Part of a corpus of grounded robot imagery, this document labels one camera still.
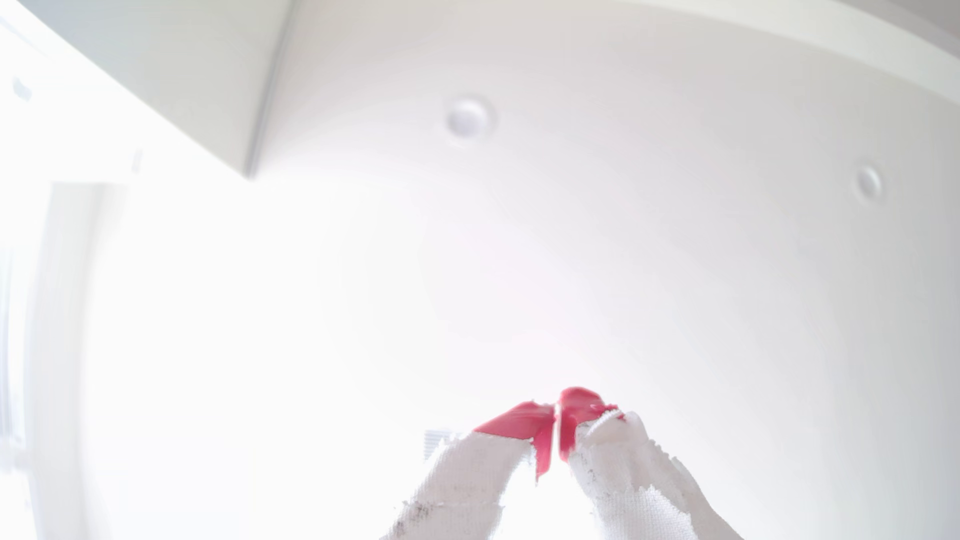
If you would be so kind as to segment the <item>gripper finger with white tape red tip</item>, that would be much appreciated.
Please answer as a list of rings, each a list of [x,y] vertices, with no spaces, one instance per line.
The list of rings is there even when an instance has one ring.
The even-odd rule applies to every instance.
[[[558,397],[559,455],[588,499],[601,539],[741,539],[640,415],[584,387]]]
[[[534,482],[549,470],[555,405],[523,401],[442,446],[385,539],[489,539],[503,498],[524,463]]]

